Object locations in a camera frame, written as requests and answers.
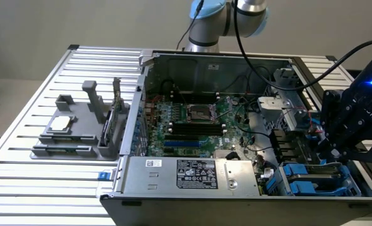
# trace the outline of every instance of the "blue tab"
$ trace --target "blue tab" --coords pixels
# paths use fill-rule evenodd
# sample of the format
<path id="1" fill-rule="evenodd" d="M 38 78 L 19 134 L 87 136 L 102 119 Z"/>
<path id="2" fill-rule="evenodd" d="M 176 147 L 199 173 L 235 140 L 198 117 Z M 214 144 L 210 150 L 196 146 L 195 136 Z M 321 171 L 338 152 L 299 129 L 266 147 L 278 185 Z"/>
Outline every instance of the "blue tab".
<path id="1" fill-rule="evenodd" d="M 277 179 L 275 179 L 275 176 L 273 176 L 273 179 L 270 180 L 270 182 L 267 182 L 267 186 L 266 186 L 269 191 L 270 191 L 273 185 L 275 184 L 275 182 L 277 182 Z"/>
<path id="2" fill-rule="evenodd" d="M 341 166 L 341 167 L 339 167 L 339 170 L 341 170 L 341 172 L 342 172 L 342 174 L 343 174 L 343 179 L 349 178 L 350 175 L 351 175 L 351 172 L 350 172 L 349 167 L 347 167 L 347 166 Z"/>
<path id="3" fill-rule="evenodd" d="M 317 119 L 311 119 L 311 121 L 315 123 L 315 124 L 318 124 L 318 125 L 321 125 L 322 123 L 321 123 L 321 121 L 319 120 L 317 120 Z"/>
<path id="4" fill-rule="evenodd" d="M 294 174 L 309 174 L 306 166 L 303 164 L 289 164 Z"/>
<path id="5" fill-rule="evenodd" d="M 99 181 L 110 181 L 111 180 L 111 173 L 108 173 L 108 172 L 99 172 L 98 180 Z"/>
<path id="6" fill-rule="evenodd" d="M 293 170 L 291 170 L 291 167 L 289 165 L 285 166 L 285 172 L 286 172 L 287 176 L 293 175 Z"/>
<path id="7" fill-rule="evenodd" d="M 318 191 L 317 196 L 346 196 L 347 190 L 347 187 L 341 187 L 331 192 Z"/>
<path id="8" fill-rule="evenodd" d="M 295 195 L 315 195 L 317 190 L 314 189 L 310 181 L 295 181 L 291 185 L 291 190 Z"/>

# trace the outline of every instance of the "circuit board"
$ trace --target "circuit board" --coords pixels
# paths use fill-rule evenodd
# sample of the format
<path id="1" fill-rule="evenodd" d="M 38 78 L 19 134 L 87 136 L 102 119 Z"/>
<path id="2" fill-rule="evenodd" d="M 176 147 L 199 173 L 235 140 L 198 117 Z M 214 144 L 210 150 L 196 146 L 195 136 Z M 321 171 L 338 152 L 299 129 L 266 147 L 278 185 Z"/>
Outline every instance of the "circuit board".
<path id="1" fill-rule="evenodd" d="M 214 105 L 174 103 L 164 97 L 160 101 L 148 104 L 148 125 L 150 125 L 150 145 L 148 156 L 166 157 L 211 157 L 218 150 L 242 150 L 240 138 L 248 140 L 251 135 L 238 129 L 236 124 L 250 131 L 248 122 L 235 120 L 235 114 L 244 116 L 246 110 L 238 104 L 232 104 L 236 97 L 223 97 Z M 168 142 L 168 137 L 174 136 L 171 125 L 174 123 L 194 124 L 200 127 L 220 126 L 223 134 L 218 136 L 198 135 L 198 141 L 192 146 L 187 140 L 172 140 Z M 191 132 L 188 137 L 196 137 L 199 130 Z"/>

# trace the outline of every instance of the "power supply label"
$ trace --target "power supply label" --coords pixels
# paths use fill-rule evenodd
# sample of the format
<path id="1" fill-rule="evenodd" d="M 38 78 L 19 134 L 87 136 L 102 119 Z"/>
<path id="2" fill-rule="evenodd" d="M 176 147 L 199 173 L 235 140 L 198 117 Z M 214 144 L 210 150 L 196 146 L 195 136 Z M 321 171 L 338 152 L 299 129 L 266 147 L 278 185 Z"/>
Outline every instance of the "power supply label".
<path id="1" fill-rule="evenodd" d="M 176 186 L 183 189 L 218 189 L 215 161 L 178 160 Z"/>

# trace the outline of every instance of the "black cable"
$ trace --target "black cable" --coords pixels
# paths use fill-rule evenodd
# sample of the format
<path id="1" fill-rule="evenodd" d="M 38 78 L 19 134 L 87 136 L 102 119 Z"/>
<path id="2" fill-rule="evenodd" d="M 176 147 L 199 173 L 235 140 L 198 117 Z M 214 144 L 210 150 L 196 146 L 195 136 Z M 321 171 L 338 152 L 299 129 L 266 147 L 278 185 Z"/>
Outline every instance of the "black cable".
<path id="1" fill-rule="evenodd" d="M 250 78 L 251 78 L 252 72 L 254 72 L 254 70 L 250 70 L 248 76 L 246 77 L 246 79 L 247 79 L 246 92 L 250 92 L 250 89 L 251 89 L 251 87 L 250 87 Z"/>
<path id="2" fill-rule="evenodd" d="M 244 133 L 250 133 L 250 134 L 262 134 L 263 136 L 266 136 L 266 137 L 270 139 L 270 136 L 269 136 L 266 133 L 248 131 L 248 130 L 243 129 L 243 128 L 239 126 L 239 123 L 238 123 L 238 120 L 236 120 L 236 115 L 239 114 L 240 109 L 242 109 L 243 107 L 244 107 L 244 105 L 242 105 L 242 106 L 239 107 L 239 109 L 236 110 L 236 113 L 235 113 L 235 123 L 236 123 L 236 127 L 238 127 Z"/>
<path id="3" fill-rule="evenodd" d="M 235 25 L 235 34 L 236 34 L 236 39 L 238 39 L 238 45 L 239 45 L 239 49 L 242 52 L 242 55 L 244 57 L 244 60 L 248 64 L 248 66 L 251 67 L 252 71 L 256 73 L 256 75 L 259 76 L 259 78 L 273 87 L 275 87 L 277 89 L 285 90 L 285 91 L 298 91 L 302 89 L 306 89 L 307 87 L 313 86 L 314 84 L 317 84 L 341 65 L 342 63 L 365 47 L 372 45 L 372 40 L 367 41 L 366 43 L 361 44 L 359 46 L 357 46 L 337 62 L 335 65 L 333 65 L 333 67 L 310 83 L 307 83 L 303 86 L 295 87 L 295 88 L 285 88 L 278 86 L 277 84 L 274 84 L 271 81 L 269 81 L 266 79 L 266 77 L 263 75 L 260 75 L 256 71 L 256 68 L 254 67 L 252 63 L 248 60 L 244 48 L 243 48 L 243 44 L 242 44 L 242 40 L 240 40 L 240 33 L 239 33 L 239 27 L 238 27 L 238 10 L 234 9 L 234 25 Z"/>
<path id="4" fill-rule="evenodd" d="M 172 83 L 172 85 L 175 84 L 174 79 L 164 79 L 164 80 L 162 81 L 162 83 L 160 83 L 160 92 L 159 92 L 160 95 L 163 95 L 163 85 L 164 85 L 168 81 Z"/>
<path id="5" fill-rule="evenodd" d="M 187 34 L 188 31 L 191 30 L 191 27 L 192 27 L 192 25 L 194 25 L 194 22 L 195 22 L 195 20 L 196 20 L 199 14 L 200 14 L 200 10 L 202 10 L 202 8 L 203 8 L 203 4 L 204 4 L 204 0 L 200 0 L 200 3 L 199 3 L 198 8 L 196 8 L 196 13 L 195 13 L 194 19 L 192 19 L 192 21 L 191 21 L 191 25 L 188 26 L 188 28 L 187 28 L 187 30 L 186 30 L 186 33 L 183 34 L 183 36 L 182 36 L 182 38 L 180 38 L 180 40 L 179 40 L 179 42 L 178 42 L 176 50 L 179 49 L 180 42 L 182 42 L 182 40 L 184 39 L 186 34 Z"/>
<path id="6" fill-rule="evenodd" d="M 267 71 L 267 73 L 269 73 L 269 78 L 273 79 L 274 74 L 270 72 L 270 69 L 269 69 L 267 67 L 264 67 L 264 66 L 258 66 L 258 67 L 255 67 L 255 68 L 263 68 L 264 71 Z"/>
<path id="7" fill-rule="evenodd" d="M 246 75 L 239 75 L 239 76 L 235 78 L 235 80 L 231 82 L 231 84 L 230 84 L 226 88 L 220 89 L 219 92 L 224 92 L 224 91 L 238 82 L 238 80 L 239 80 L 240 78 L 246 78 L 246 79 L 247 79 Z"/>
<path id="8" fill-rule="evenodd" d="M 260 151 L 267 150 L 267 149 L 270 149 L 270 148 L 273 148 L 273 147 L 266 147 L 266 148 L 263 148 L 263 149 L 260 149 L 260 150 L 252 150 L 252 149 L 248 148 L 248 146 L 246 146 L 246 148 L 248 149 L 248 151 L 260 152 Z"/>

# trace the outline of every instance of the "aluminum table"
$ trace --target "aluminum table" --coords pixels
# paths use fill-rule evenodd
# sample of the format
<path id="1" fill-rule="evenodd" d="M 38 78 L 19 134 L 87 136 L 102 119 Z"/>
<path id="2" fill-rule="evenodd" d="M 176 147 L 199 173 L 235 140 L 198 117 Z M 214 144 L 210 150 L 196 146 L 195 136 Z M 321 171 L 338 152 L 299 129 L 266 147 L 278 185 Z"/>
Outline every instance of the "aluminum table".
<path id="1" fill-rule="evenodd" d="M 115 161 L 34 160 L 31 148 L 56 110 L 60 94 L 88 101 L 84 80 L 96 80 L 98 94 L 114 99 L 112 81 L 122 78 L 122 96 L 131 103 L 140 75 L 140 49 L 79 46 L 70 48 L 0 139 L 0 225 L 112 226 L 96 188 L 98 173 L 114 169 Z M 334 65 L 325 56 L 299 56 L 315 77 Z M 339 67 L 319 83 L 323 89 L 346 89 L 353 77 Z M 361 218 L 347 225 L 372 225 Z"/>

